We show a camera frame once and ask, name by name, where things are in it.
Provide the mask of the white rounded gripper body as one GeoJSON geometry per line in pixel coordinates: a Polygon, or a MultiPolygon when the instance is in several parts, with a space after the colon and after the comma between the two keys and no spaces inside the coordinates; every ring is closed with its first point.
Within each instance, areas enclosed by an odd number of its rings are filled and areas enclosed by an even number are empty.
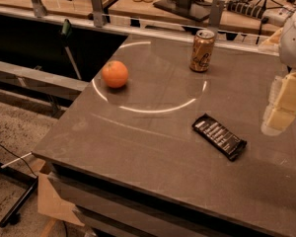
{"type": "Polygon", "coordinates": [[[284,24],[279,42],[279,57],[283,64],[296,69],[296,11],[284,24]]]}

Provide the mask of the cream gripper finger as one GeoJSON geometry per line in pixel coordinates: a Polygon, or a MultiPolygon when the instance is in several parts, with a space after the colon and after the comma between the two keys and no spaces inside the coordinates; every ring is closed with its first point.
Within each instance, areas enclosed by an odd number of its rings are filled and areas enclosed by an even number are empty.
{"type": "Polygon", "coordinates": [[[296,70],[285,77],[276,76],[271,84],[261,132],[277,136],[296,119],[296,70]]]}

